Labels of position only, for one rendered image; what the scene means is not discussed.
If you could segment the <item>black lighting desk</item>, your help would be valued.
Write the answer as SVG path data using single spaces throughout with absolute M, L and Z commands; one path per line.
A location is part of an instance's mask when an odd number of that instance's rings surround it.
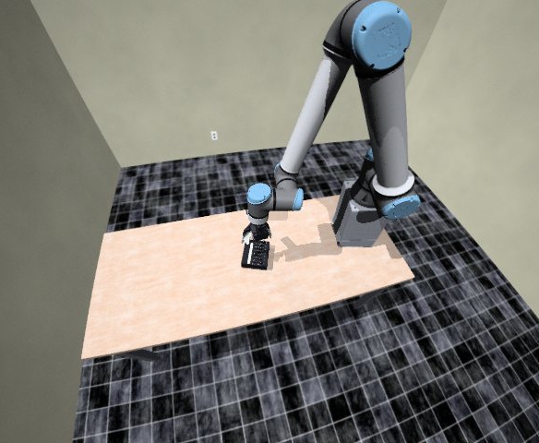
M 245 242 L 241 268 L 267 270 L 269 250 L 270 242 L 249 239 L 249 245 Z

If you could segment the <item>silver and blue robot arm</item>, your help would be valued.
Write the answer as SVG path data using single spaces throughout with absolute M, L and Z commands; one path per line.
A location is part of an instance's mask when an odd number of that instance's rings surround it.
M 250 222 L 260 225 L 268 220 L 270 211 L 302 208 L 304 191 L 298 188 L 296 177 L 351 65 L 371 143 L 351 197 L 360 206 L 379 208 L 389 220 L 419 208 L 421 201 L 408 169 L 403 66 L 411 38 L 408 16 L 391 2 L 353 0 L 341 11 L 322 44 L 324 56 L 286 151 L 275 167 L 276 188 L 255 184 L 248 189 L 246 215 Z

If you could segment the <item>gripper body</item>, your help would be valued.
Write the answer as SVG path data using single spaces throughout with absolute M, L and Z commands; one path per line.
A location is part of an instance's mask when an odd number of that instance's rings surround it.
M 257 227 L 256 227 L 256 224 L 253 224 L 252 222 L 250 222 L 248 225 L 250 227 L 250 231 L 252 232 L 252 236 L 254 236 L 254 238 L 252 237 L 254 242 L 269 238 L 269 231 L 265 223 L 257 225 Z M 261 228 L 262 228 L 262 232 L 261 232 Z

